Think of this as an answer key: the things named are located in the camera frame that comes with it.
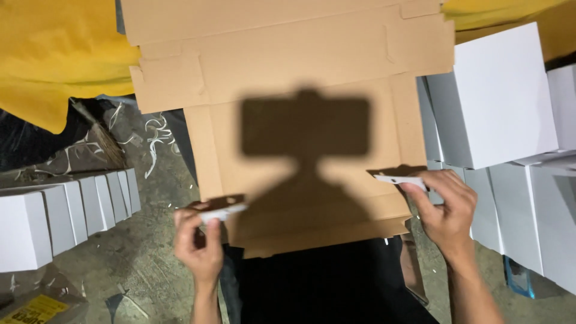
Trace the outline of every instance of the left hand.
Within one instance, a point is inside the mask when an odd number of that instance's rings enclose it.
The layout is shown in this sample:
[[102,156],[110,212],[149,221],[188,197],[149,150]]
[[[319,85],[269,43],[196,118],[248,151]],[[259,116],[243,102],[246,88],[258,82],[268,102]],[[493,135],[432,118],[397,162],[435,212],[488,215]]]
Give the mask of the left hand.
[[216,218],[210,220],[204,234],[199,229],[202,219],[198,209],[205,207],[206,204],[190,204],[174,211],[174,255],[192,272],[196,285],[214,288],[223,264],[220,221]]

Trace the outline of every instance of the flattened cardboard box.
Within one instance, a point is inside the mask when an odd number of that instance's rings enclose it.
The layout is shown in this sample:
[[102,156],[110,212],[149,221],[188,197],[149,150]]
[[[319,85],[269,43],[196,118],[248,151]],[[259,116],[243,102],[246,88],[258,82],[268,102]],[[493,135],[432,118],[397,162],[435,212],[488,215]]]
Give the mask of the flattened cardboard box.
[[[230,244],[244,247],[245,257],[407,232],[404,197],[366,170],[426,163],[415,77],[445,73],[453,64],[454,27],[439,14],[438,1],[122,5],[128,39],[143,55],[131,69],[140,109],[184,108],[202,199],[247,195],[250,208],[226,222]],[[302,85],[319,88],[328,101],[370,104],[366,154],[318,160],[317,178],[325,183],[317,184],[331,193],[322,197],[291,182],[302,161],[242,151],[250,143],[241,100],[291,100]],[[318,129],[328,120],[318,119]],[[258,134],[259,127],[270,129],[267,122],[263,116],[249,129]],[[298,127],[293,134],[310,141],[325,136]],[[294,145],[292,135],[282,145]]]

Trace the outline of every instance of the stack of white boxes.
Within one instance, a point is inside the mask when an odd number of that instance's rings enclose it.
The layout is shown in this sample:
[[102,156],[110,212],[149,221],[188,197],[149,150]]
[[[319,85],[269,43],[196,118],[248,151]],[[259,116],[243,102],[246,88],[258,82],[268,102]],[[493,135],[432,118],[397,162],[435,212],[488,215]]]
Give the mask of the stack of white boxes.
[[0,273],[38,269],[140,208],[133,168],[0,189]]
[[576,293],[576,66],[546,74],[536,23],[455,54],[417,79],[428,168],[478,193],[473,239]]

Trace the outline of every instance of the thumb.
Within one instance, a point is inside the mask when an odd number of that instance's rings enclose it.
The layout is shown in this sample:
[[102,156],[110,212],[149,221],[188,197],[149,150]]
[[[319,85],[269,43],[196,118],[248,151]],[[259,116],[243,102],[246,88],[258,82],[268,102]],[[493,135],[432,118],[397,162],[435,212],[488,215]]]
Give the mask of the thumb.
[[428,216],[435,213],[435,207],[428,199],[428,195],[422,190],[422,188],[418,187],[413,183],[401,183],[400,188],[404,190],[404,192],[414,201],[416,208],[418,208],[418,212],[420,216]]
[[222,249],[220,241],[220,220],[212,218],[206,224],[206,249],[209,253],[216,253]]

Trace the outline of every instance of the dirty floor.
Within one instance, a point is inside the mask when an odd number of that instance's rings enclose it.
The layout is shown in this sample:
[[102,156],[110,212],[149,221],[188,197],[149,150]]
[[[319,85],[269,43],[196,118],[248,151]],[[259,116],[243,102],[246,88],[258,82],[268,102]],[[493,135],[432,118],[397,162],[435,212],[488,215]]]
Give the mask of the dirty floor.
[[[111,323],[104,300],[119,293],[118,284],[128,289],[127,294],[150,315],[150,319],[146,320],[124,299],[116,312],[116,324],[183,323],[190,318],[192,277],[172,254],[174,229],[171,214],[175,207],[197,200],[198,187],[177,149],[162,143],[156,143],[156,165],[145,179],[145,172],[152,164],[147,139],[155,136],[153,130],[145,129],[145,122],[151,118],[158,119],[158,116],[142,116],[127,108],[120,111],[113,128],[119,141],[127,141],[133,135],[142,138],[141,143],[123,145],[137,172],[142,210],[115,228],[93,235],[87,242],[54,259],[55,266],[78,289],[84,283],[90,303],[88,323]],[[440,323],[450,323],[446,266],[416,218],[412,221],[412,231],[430,300],[428,308]],[[477,245],[477,259],[507,322],[575,322],[576,296],[565,294],[530,300],[516,295],[505,285],[500,255]],[[37,277],[37,272],[16,274],[18,282],[33,277]]]

